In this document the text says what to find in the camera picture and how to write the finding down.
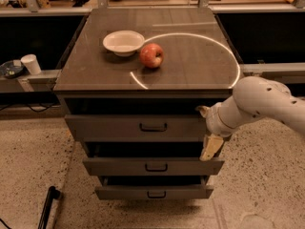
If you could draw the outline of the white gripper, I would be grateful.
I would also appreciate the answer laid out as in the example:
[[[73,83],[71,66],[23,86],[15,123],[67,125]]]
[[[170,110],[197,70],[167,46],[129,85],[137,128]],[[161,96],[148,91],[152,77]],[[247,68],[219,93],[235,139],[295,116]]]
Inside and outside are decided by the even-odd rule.
[[[222,137],[230,136],[238,128],[237,120],[239,110],[234,102],[218,102],[211,108],[197,106],[195,108],[206,118],[206,124],[210,135],[204,136],[203,149],[199,159],[211,160],[224,143]]]

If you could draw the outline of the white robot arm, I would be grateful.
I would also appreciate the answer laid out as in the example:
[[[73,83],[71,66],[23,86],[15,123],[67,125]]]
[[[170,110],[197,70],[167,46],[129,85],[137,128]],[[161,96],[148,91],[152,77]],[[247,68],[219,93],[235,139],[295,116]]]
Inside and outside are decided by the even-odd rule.
[[[198,106],[197,110],[206,120],[200,160],[214,157],[225,138],[248,123],[268,117],[305,134],[305,101],[292,96],[282,83],[257,76],[239,80],[232,95],[212,107]]]

